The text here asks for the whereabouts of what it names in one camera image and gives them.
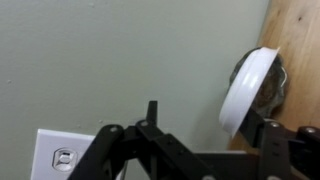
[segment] wooden board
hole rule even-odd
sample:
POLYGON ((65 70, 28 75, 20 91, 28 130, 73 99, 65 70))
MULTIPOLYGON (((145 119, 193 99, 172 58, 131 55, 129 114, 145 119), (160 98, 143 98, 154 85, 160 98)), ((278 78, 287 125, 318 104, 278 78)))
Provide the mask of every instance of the wooden board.
MULTIPOLYGON (((289 76, 286 99, 273 119, 296 131, 320 127, 320 0, 271 0, 259 46, 280 47, 289 76)), ((251 149, 240 134, 229 149, 251 149)))

